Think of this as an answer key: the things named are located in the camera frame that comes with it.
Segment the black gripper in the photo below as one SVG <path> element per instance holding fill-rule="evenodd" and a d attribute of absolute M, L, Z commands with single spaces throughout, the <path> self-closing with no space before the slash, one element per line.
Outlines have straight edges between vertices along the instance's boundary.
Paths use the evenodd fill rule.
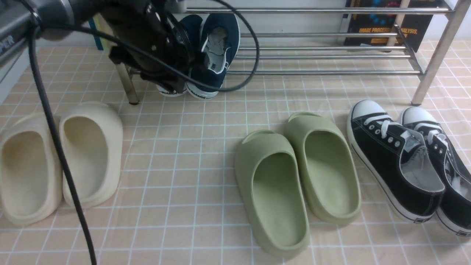
<path fill-rule="evenodd" d="M 158 58 L 166 65 L 183 73 L 179 56 L 174 50 L 178 45 L 171 21 L 175 17 L 171 8 L 179 9 L 174 0 L 103 0 L 100 14 L 111 28 L 114 36 L 131 44 L 147 55 L 115 45 L 109 53 L 111 61 L 140 71 L 140 77 L 158 85 L 170 77 L 180 79 L 155 61 Z"/>

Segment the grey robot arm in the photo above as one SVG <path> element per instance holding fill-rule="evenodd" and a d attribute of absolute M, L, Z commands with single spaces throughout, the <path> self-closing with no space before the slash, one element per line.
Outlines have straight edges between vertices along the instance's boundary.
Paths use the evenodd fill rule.
<path fill-rule="evenodd" d="M 185 83 L 200 85 L 189 70 L 204 60 L 171 11 L 171 0 L 2 0 L 1 64 L 28 46 L 40 98 L 46 95 L 36 57 L 36 40 L 62 40 L 84 32 L 111 44 L 109 59 L 157 84 L 169 95 L 182 94 Z"/>

